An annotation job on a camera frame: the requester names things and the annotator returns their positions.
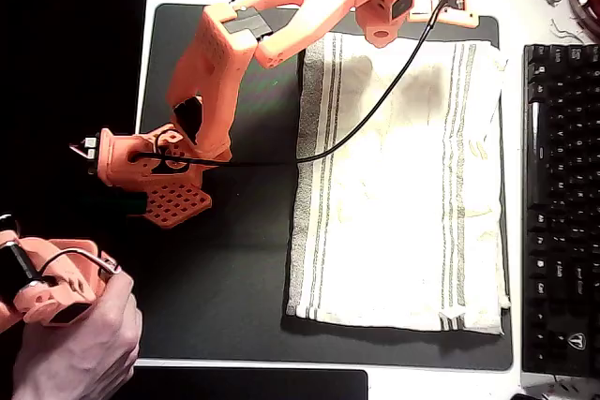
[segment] desk mat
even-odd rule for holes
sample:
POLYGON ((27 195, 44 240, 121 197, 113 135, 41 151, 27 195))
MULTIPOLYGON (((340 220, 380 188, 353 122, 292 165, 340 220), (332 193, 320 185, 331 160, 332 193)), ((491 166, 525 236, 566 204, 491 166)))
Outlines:
POLYGON ((113 400, 367 400, 362 370, 137 367, 113 400))
MULTIPOLYGON (((194 5, 157 8, 142 111, 144 132, 169 121, 165 93, 201 13, 202 7, 194 5)), ((268 10, 264 15, 272 26, 281 27, 293 10, 268 10)), ((422 29, 423 24, 408 23, 400 35, 418 37, 422 29)), ((361 33, 353 13, 334 31, 361 33)), ((482 17, 473 30, 438 24, 430 36, 485 39, 498 46, 498 23, 482 17)), ((232 127, 235 159, 295 155, 301 62, 296 56, 271 70, 251 63, 232 127)), ((142 221, 132 224, 135 235, 118 257, 136 279, 144 312, 142 357, 510 367, 509 313, 502 318, 504 336, 341 327, 285 316, 297 175, 296 167, 209 170, 202 189, 212 196, 212 209, 168 231, 142 221)))

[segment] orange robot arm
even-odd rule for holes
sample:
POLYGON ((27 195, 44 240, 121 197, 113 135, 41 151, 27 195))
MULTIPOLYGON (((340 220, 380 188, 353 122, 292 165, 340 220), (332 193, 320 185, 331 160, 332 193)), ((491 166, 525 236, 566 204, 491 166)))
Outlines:
MULTIPOLYGON (((437 1, 429 0, 429 14, 437 1)), ((468 3, 462 0, 461 5, 464 11, 459 16, 468 3)), ((87 139, 82 149, 73 150, 94 161, 105 184, 144 191, 148 196, 144 216, 163 228, 173 227, 211 206, 201 190, 203 171, 211 167, 136 154, 160 151, 228 161, 239 86, 253 57, 263 67, 276 67, 323 37, 352 8, 367 40, 383 47, 398 36, 413 6, 414 0, 234 0, 205 7, 167 93, 172 123, 128 137, 103 129, 99 142, 87 139), (274 32, 260 11, 289 4, 299 9, 274 32)), ((415 19, 426 21, 428 15, 415 19)))
POLYGON ((0 333, 19 320, 60 327, 85 317, 116 262, 91 241, 21 238, 12 224, 0 217, 0 333))

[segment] keyboard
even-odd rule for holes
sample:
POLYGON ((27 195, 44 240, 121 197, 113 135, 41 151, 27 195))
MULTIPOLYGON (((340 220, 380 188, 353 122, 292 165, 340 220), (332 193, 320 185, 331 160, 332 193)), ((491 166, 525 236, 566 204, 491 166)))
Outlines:
POLYGON ((600 46, 526 46, 526 372, 600 376, 600 46))

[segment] white towel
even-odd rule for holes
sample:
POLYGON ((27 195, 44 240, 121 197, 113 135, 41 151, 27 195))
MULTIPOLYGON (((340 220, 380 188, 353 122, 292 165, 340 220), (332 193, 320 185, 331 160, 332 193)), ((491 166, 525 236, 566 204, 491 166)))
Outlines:
MULTIPOLYGON (((414 45, 329 34, 307 49, 297 154, 345 136, 414 45)), ((300 165, 287 314, 502 333, 502 73, 488 42, 427 42, 350 142, 300 165)))

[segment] hand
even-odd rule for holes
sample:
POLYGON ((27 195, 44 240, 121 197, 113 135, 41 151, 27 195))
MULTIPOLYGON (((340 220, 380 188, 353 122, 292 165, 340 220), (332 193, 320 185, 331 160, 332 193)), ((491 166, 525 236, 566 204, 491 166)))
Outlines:
POLYGON ((13 400, 105 399, 125 384, 142 335, 132 288, 129 275, 114 275, 86 319, 59 329, 26 325, 13 400))

